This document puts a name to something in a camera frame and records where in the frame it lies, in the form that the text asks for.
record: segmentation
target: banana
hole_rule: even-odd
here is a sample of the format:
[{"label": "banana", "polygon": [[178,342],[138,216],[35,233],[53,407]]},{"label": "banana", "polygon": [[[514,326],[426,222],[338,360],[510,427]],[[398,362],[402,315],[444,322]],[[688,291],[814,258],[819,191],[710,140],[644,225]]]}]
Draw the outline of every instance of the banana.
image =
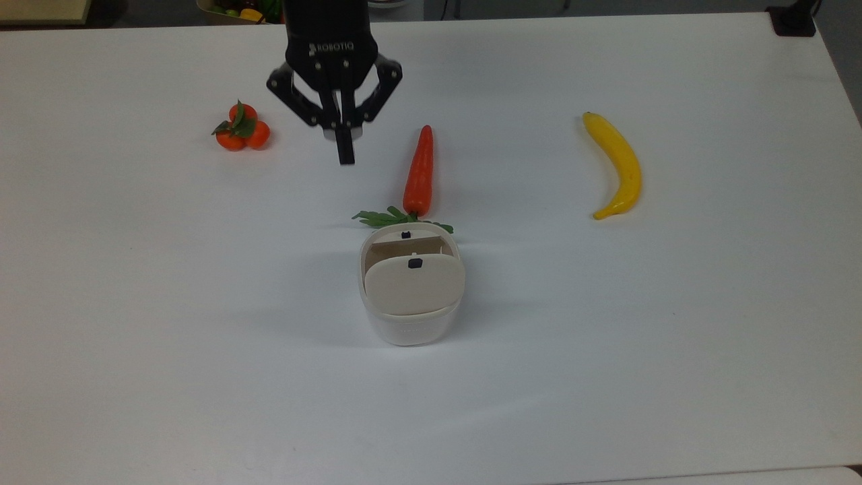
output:
[{"label": "banana", "polygon": [[596,220],[607,216],[628,212],[634,207],[640,196],[640,163],[634,150],[628,145],[614,125],[596,113],[584,113],[584,126],[587,133],[613,162],[616,173],[620,177],[620,186],[610,203],[593,214]]}]

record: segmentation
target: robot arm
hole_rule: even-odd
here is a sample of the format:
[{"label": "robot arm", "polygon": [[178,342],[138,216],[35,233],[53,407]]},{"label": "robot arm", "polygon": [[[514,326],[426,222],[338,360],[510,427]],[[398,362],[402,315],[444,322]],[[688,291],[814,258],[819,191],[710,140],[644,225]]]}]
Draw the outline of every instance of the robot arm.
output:
[{"label": "robot arm", "polygon": [[[309,126],[320,125],[324,136],[335,139],[341,165],[352,165],[353,140],[401,81],[401,65],[378,53],[366,0],[284,0],[284,17],[286,62],[272,72],[267,86]],[[372,66],[378,86],[357,106],[354,92]],[[295,74],[317,91],[320,105],[297,90]]]}]

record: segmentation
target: fruit basket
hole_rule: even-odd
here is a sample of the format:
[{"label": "fruit basket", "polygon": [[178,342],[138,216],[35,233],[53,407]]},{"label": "fruit basket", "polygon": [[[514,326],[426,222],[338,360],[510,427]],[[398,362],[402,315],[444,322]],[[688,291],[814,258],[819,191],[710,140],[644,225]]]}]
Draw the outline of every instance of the fruit basket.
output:
[{"label": "fruit basket", "polygon": [[197,7],[209,25],[281,23],[280,0],[197,0]]}]

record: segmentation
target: table surface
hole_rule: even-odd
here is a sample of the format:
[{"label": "table surface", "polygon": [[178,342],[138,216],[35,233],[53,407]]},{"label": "table surface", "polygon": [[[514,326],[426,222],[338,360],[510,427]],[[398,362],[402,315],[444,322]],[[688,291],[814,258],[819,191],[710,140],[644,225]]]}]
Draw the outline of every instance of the table surface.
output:
[{"label": "table surface", "polygon": [[90,0],[0,0],[0,25],[84,23]]},{"label": "table surface", "polygon": [[862,485],[862,477],[840,467],[629,480],[625,485]]},{"label": "table surface", "polygon": [[[0,482],[526,484],[862,463],[862,131],[765,14],[376,24],[357,165],[279,26],[0,33]],[[241,98],[260,152],[209,136]],[[579,123],[605,115],[644,174]],[[397,348],[356,283],[435,129],[467,267]]]}]

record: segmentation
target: container lid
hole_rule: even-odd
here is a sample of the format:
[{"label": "container lid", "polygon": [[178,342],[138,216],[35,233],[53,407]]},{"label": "container lid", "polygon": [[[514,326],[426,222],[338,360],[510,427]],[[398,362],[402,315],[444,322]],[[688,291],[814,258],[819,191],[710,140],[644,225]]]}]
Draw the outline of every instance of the container lid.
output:
[{"label": "container lid", "polygon": [[365,294],[390,315],[416,315],[454,305],[464,294],[460,259],[445,254],[402,255],[382,260],[365,273]]}]

